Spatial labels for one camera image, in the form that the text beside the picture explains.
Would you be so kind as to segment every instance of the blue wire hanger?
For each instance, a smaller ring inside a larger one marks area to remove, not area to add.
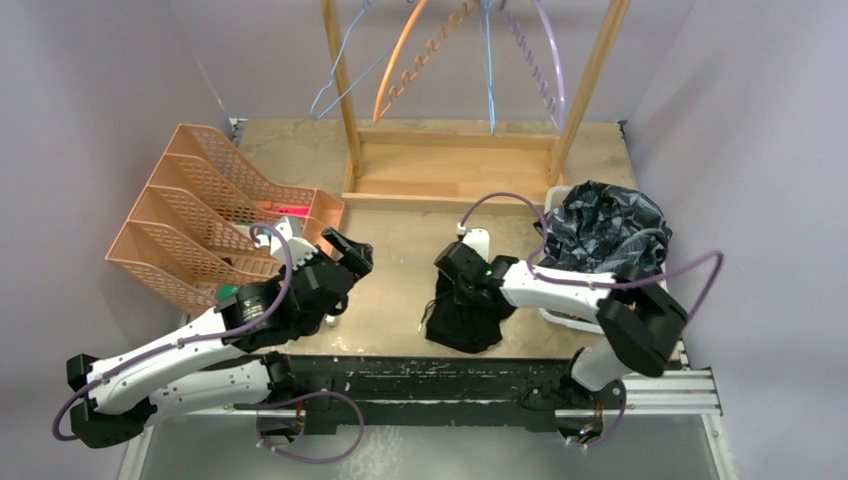
[[[411,4],[411,3],[415,3],[416,1],[417,0],[406,0],[406,3]],[[375,3],[377,3],[377,0],[362,0],[362,10],[359,11],[359,15],[357,15],[356,18],[353,19],[353,22],[350,24],[350,26],[347,27],[347,32],[345,32],[344,39],[342,40],[342,46],[339,49],[339,55],[336,57],[336,61],[333,63],[333,68],[330,70],[330,81],[327,82],[327,85],[324,85],[321,88],[321,90],[318,90],[318,95],[316,95],[315,100],[312,101],[312,107],[309,109],[309,113],[312,114],[312,118],[314,118],[316,120],[320,120],[320,119],[324,118],[324,115],[326,115],[330,110],[332,110],[333,107],[338,105],[339,102],[341,102],[342,99],[345,96],[347,96],[348,93],[350,93],[354,88],[356,88],[357,85],[359,85],[359,82],[361,82],[362,79],[367,77],[368,74],[370,74],[371,71],[374,70],[377,67],[377,65],[379,65],[383,60],[385,60],[386,57],[388,57],[390,53],[392,53],[392,50],[394,49],[394,45],[389,47],[385,51],[385,53],[383,53],[383,55],[381,55],[380,58],[377,59],[376,62],[374,62],[370,67],[368,67],[368,70],[366,70],[365,73],[363,73],[352,84],[350,84],[350,87],[348,87],[347,90],[342,92],[342,94],[339,95],[339,98],[335,99],[333,101],[333,103],[331,103],[327,108],[324,109],[324,111],[322,111],[319,114],[315,113],[315,110],[318,107],[318,102],[321,100],[321,97],[324,95],[324,93],[327,90],[332,88],[333,85],[335,85],[335,83],[336,83],[336,69],[339,68],[339,61],[341,60],[342,55],[344,54],[345,48],[347,48],[347,41],[350,38],[351,32],[353,32],[353,29],[356,27],[356,24],[359,23],[359,21],[365,15],[365,11],[368,9],[368,7],[374,5]]]
[[[489,129],[492,135],[497,128],[495,119],[494,81],[492,80],[492,30],[489,25],[489,13],[492,11],[491,0],[480,2],[480,40],[483,45],[483,73],[486,76],[486,90],[489,102]]]

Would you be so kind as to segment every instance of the pink object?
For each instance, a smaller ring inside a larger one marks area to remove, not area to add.
[[[285,213],[287,215],[309,215],[309,207],[273,207],[271,211],[274,213]]]

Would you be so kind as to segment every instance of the clothes hanger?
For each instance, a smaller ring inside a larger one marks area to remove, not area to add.
[[[412,3],[415,3],[415,1],[416,0],[406,0],[406,3],[412,4]],[[353,32],[354,28],[356,27],[356,24],[359,23],[360,20],[362,20],[362,17],[365,15],[365,11],[368,10],[368,7],[374,5],[375,3],[377,3],[377,0],[362,0],[362,9],[359,11],[359,14],[356,16],[356,18],[353,19],[353,22],[347,28],[347,31],[345,32],[344,39],[342,40],[342,45],[339,48],[339,55],[336,57],[335,61],[333,62],[333,68],[330,69],[330,81],[327,82],[326,85],[321,87],[320,90],[318,90],[318,95],[316,95],[315,100],[312,101],[312,107],[310,107],[310,109],[309,109],[309,113],[312,114],[312,118],[314,118],[316,120],[320,120],[321,118],[324,118],[324,116],[330,110],[332,110],[333,107],[338,105],[339,102],[341,102],[342,99],[345,96],[347,96],[348,93],[353,91],[353,89],[356,88],[357,85],[359,85],[359,82],[361,82],[365,77],[367,77],[377,67],[377,65],[379,65],[389,55],[389,53],[391,53],[393,47],[389,47],[380,56],[380,58],[377,59],[377,61],[375,61],[370,67],[368,67],[367,70],[365,70],[365,73],[363,73],[359,78],[357,78],[353,83],[351,83],[350,87],[348,87],[347,90],[345,90],[341,95],[339,95],[338,98],[336,98],[332,103],[330,103],[330,105],[327,108],[325,108],[323,111],[321,111],[321,113],[317,113],[317,114],[315,113],[315,110],[318,108],[318,102],[321,100],[321,97],[324,96],[324,93],[327,90],[329,90],[330,88],[332,88],[333,85],[335,85],[335,83],[336,83],[336,70],[339,67],[339,61],[341,61],[342,54],[344,54],[345,48],[347,48],[347,41],[350,38],[351,32]]]
[[[492,135],[497,128],[495,116],[494,81],[492,79],[492,29],[489,24],[489,14],[492,12],[491,0],[480,3],[480,39],[483,44],[483,72],[486,75],[486,94],[489,104],[489,130]]]
[[[516,45],[518,45],[518,48],[524,52],[524,60],[527,61],[527,64],[530,66],[533,78],[536,79],[536,87],[539,94],[542,96],[542,103],[545,105],[545,108],[551,112],[551,120],[553,120],[554,126],[559,134],[562,135],[565,131],[566,114],[565,79],[563,78],[562,62],[559,58],[559,48],[557,47],[551,20],[548,18],[548,14],[545,12],[544,7],[542,7],[541,0],[532,0],[533,5],[536,7],[536,11],[539,13],[539,18],[542,20],[542,26],[545,28],[545,33],[548,36],[548,42],[551,45],[551,56],[554,61],[557,84],[557,93],[555,96],[549,94],[548,82],[542,80],[542,69],[535,63],[533,50],[527,45],[524,34],[521,32],[521,25],[518,23],[518,19],[515,18],[515,15],[513,15],[511,11],[504,10],[506,2],[507,0],[501,0],[500,5],[498,5],[498,10],[503,12],[512,34],[515,35]]]
[[[480,3],[480,0],[472,0],[471,6],[468,5],[468,2],[463,2],[460,6],[459,14],[451,13],[450,17],[448,17],[448,24],[439,28],[438,42],[433,39],[428,40],[426,56],[422,57],[421,55],[418,55],[415,57],[413,72],[410,73],[409,70],[403,71],[401,74],[401,87],[397,88],[397,86],[393,85],[389,88],[389,79],[395,71],[397,60],[403,52],[403,48],[406,46],[409,34],[412,32],[412,29],[415,28],[415,24],[418,23],[418,18],[421,16],[421,13],[427,7],[428,3],[429,0],[421,0],[418,5],[415,6],[415,10],[412,11],[412,14],[409,16],[409,20],[407,20],[406,25],[403,27],[403,31],[400,34],[397,45],[395,45],[392,56],[389,58],[389,64],[386,66],[386,71],[383,73],[383,80],[380,82],[380,88],[377,89],[377,98],[374,101],[374,115],[372,117],[372,121],[374,122],[379,122],[380,119],[383,118],[383,115],[385,115],[392,107],[394,100],[403,95],[406,91],[406,87],[415,80],[421,68],[426,66],[427,62],[430,61],[430,56],[433,52],[437,51],[439,47],[441,47],[442,42],[450,36],[453,30],[462,25],[465,19],[474,12]],[[388,93],[389,99],[386,105],[383,106],[383,100],[386,97],[386,93]]]

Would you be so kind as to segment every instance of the wooden post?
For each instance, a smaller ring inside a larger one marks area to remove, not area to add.
[[[336,0],[321,0],[321,11],[324,16],[324,29],[327,31],[327,45],[330,47],[330,59],[335,62],[341,55],[342,34],[339,29],[339,12],[336,8]],[[350,80],[347,78],[347,66],[344,57],[339,60],[336,68],[336,90],[342,95],[348,87]],[[345,125],[345,136],[347,146],[350,150],[349,162],[356,177],[362,175],[362,145],[359,141],[359,130],[356,128],[356,113],[353,111],[353,99],[350,95],[339,102],[342,107],[342,120]]]
[[[577,87],[577,93],[574,95],[571,109],[568,111],[568,120],[565,122],[565,134],[557,139],[551,150],[551,163],[548,167],[548,185],[555,185],[557,178],[562,173],[565,158],[568,156],[568,151],[571,150],[571,144],[574,143],[574,138],[577,136],[577,129],[580,128],[580,122],[583,121],[583,115],[589,106],[592,92],[595,91],[595,85],[598,83],[598,79],[601,78],[601,72],[604,70],[607,56],[609,56],[609,52],[612,50],[615,37],[618,36],[618,30],[621,27],[621,22],[624,21],[624,15],[627,13],[629,6],[630,0],[610,0],[604,22],[601,24],[601,30],[598,32],[598,38],[595,40],[595,46],[592,47],[592,54],[589,56],[586,68],[583,70],[583,78],[580,79],[580,86]]]

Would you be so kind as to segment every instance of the green object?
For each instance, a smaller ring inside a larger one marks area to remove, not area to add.
[[[215,295],[215,299],[221,301],[227,297],[235,295],[238,291],[238,287],[235,285],[221,285],[218,287],[218,293]]]

